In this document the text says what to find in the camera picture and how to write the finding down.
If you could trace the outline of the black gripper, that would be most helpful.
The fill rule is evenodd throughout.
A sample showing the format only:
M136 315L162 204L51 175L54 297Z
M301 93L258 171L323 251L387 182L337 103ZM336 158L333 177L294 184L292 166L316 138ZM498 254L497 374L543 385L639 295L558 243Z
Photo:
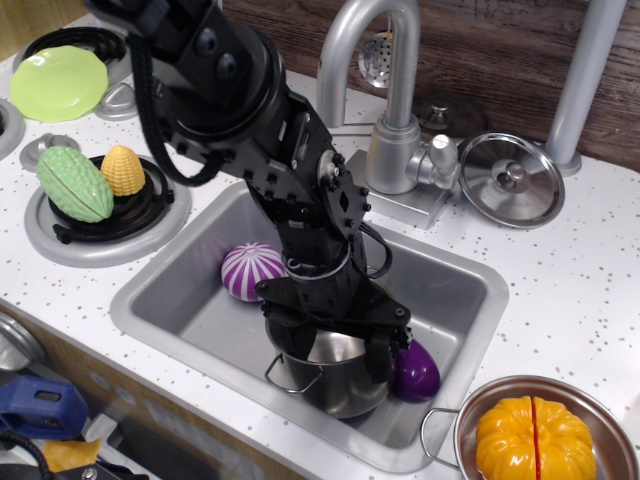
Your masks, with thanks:
M318 329L365 341L365 367L373 384L386 383L392 355L411 342L410 310L373 284L361 244L318 249L283 247L285 276L259 282L256 293L274 344L306 361Z

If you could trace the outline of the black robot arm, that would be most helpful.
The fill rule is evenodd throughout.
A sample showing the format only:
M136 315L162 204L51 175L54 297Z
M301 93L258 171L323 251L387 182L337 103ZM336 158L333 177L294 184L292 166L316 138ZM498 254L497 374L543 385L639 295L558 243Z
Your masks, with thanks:
M147 145L172 180L245 182L276 228L286 273L260 281L267 325L306 354L319 331L361 339L371 379L410 344L408 308L373 283L358 186L308 100L292 92L276 47L212 1L91 1L126 31Z

